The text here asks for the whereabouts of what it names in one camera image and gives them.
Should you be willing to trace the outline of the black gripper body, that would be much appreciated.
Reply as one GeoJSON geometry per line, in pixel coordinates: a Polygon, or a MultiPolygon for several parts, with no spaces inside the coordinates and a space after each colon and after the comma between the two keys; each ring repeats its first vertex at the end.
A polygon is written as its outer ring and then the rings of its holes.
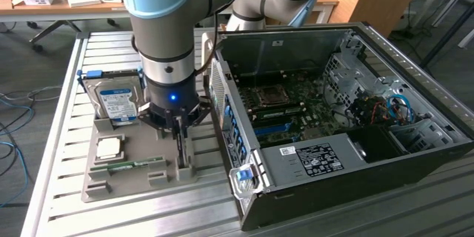
{"type": "Polygon", "coordinates": [[[166,117],[167,110],[171,116],[188,116],[199,105],[195,77],[188,77],[174,84],[155,82],[146,77],[148,93],[147,111],[160,117],[166,117]]]}

